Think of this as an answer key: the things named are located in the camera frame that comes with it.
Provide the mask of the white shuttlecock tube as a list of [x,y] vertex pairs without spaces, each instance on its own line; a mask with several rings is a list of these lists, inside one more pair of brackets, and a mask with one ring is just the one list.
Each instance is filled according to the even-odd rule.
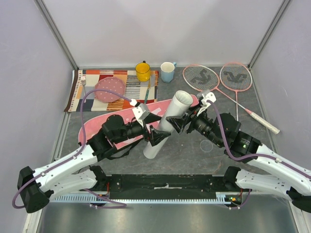
[[[192,105],[192,96],[183,90],[178,90],[172,98],[165,114],[159,122],[158,130],[172,133],[174,131],[173,126],[166,120],[166,117],[180,117],[182,116]],[[168,138],[163,139],[156,146],[151,146],[148,142],[147,146],[143,150],[143,154],[148,159],[154,159],[164,146]]]

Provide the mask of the clear plastic tube lid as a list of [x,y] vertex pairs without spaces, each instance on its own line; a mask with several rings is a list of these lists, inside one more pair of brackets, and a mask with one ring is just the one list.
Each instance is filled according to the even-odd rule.
[[209,140],[202,140],[200,142],[200,149],[203,152],[211,152],[213,150],[213,144]]

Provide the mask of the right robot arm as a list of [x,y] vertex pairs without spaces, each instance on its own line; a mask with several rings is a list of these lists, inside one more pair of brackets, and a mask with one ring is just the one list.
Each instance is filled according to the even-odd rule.
[[311,211],[311,172],[278,155],[253,136],[240,131],[241,123],[229,113],[219,113],[216,119],[199,113],[192,107],[182,116],[168,116],[166,120],[178,133],[199,132],[210,142],[224,148],[224,153],[236,162],[255,166],[267,172],[257,175],[238,167],[229,167],[223,178],[228,191],[236,188],[273,193],[292,202],[298,209]]

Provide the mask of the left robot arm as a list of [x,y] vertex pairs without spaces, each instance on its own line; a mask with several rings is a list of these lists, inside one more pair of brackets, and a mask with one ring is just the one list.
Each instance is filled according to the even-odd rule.
[[96,162],[111,159],[119,152],[116,144],[142,136],[151,145],[157,146],[167,139],[171,132],[158,130],[152,123],[160,116],[149,113],[143,120],[133,117],[125,123],[120,115],[111,115],[99,131],[90,139],[82,128],[80,147],[63,158],[48,165],[31,169],[29,166],[19,172],[17,195],[21,197],[27,213],[43,209],[52,199],[77,190],[101,191],[107,180],[103,170]]

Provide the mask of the pink badminton racket left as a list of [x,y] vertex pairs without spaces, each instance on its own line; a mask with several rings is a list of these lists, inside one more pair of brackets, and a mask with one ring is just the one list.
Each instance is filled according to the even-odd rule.
[[211,68],[208,68],[203,65],[189,65],[183,69],[183,78],[191,88],[199,92],[202,92],[207,89],[209,89],[210,91],[214,90],[219,91],[236,104],[236,110],[238,110],[238,107],[241,107],[253,119],[261,123],[263,126],[268,128],[274,134],[278,134],[280,132],[280,130],[277,127],[273,126],[272,124],[270,124],[268,121],[266,121],[253,111],[245,108],[240,103],[236,102],[235,99],[232,99],[230,96],[221,91],[219,89],[219,85],[222,84],[220,80],[220,74],[217,74]]

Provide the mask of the pink badminton racket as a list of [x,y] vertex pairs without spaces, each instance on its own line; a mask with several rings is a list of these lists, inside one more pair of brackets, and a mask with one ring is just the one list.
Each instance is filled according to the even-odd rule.
[[236,102],[235,99],[232,99],[230,96],[221,91],[219,89],[219,85],[222,84],[220,80],[220,74],[217,74],[211,68],[208,68],[203,65],[189,65],[183,69],[183,78],[191,88],[199,92],[202,92],[207,89],[209,89],[210,91],[214,90],[219,91],[236,104],[236,110],[238,110],[238,107],[241,107],[253,119],[261,123],[263,126],[268,128],[274,134],[278,134],[280,132],[280,130],[277,127],[273,126],[272,124],[270,124],[268,121],[266,121],[253,111],[245,108],[240,103]]
[[252,85],[252,75],[248,68],[237,62],[224,64],[220,71],[222,85],[235,92],[235,101],[238,101],[238,93],[248,90]]

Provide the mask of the pink badminton racket right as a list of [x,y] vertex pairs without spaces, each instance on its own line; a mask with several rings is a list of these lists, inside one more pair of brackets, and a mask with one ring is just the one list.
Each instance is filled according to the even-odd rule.
[[235,92],[235,101],[238,101],[238,93],[248,90],[252,85],[252,75],[248,68],[237,62],[224,64],[220,71],[222,85]]

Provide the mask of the light blue mug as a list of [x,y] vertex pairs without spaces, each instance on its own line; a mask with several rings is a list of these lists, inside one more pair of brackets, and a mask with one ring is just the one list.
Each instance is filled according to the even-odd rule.
[[164,62],[161,64],[161,79],[163,82],[170,83],[173,80],[176,65],[176,62]]

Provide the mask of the yellow glass mug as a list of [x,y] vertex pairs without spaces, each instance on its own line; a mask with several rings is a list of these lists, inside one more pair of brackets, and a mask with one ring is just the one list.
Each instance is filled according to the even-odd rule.
[[137,79],[140,82],[149,81],[151,76],[151,70],[149,64],[146,61],[142,61],[141,63],[137,64],[135,67]]

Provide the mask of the pink dotted plate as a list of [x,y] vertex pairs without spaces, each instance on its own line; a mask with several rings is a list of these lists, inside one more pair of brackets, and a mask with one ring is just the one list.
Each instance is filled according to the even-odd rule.
[[95,89],[105,89],[110,90],[113,93],[106,91],[96,91],[94,92],[95,98],[103,103],[112,103],[120,99],[119,95],[125,94],[126,86],[124,82],[116,77],[107,77],[100,80],[96,85]]

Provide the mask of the colourful patchwork placemat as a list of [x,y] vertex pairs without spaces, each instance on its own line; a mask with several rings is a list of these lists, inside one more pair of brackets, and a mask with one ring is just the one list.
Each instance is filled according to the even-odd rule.
[[157,101],[159,72],[151,71],[150,80],[141,82],[134,70],[81,69],[73,71],[72,87],[65,112],[118,111],[129,108],[128,101]]

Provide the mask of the silver fork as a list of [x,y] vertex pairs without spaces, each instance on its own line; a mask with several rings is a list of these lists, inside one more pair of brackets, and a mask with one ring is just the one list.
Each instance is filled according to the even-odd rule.
[[86,77],[82,76],[81,77],[81,85],[83,86],[83,92],[84,92],[84,103],[86,102]]

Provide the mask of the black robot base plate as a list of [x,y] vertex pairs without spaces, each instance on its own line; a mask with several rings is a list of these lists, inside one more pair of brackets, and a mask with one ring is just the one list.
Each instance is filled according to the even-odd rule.
[[112,174],[107,175],[99,191],[107,191],[112,199],[138,198],[212,198],[217,192],[237,192],[223,176],[199,174]]

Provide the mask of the aluminium frame rail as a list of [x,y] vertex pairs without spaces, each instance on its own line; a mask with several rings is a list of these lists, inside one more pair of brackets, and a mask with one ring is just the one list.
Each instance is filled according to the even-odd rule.
[[69,61],[70,65],[72,66],[73,69],[77,70],[79,67],[74,60],[63,36],[61,35],[52,15],[50,14],[45,2],[43,0],[34,0],[36,6],[38,7],[39,11],[43,15],[49,29],[51,30],[52,34],[54,35],[57,43],[59,44],[61,50],[63,51],[65,57]]

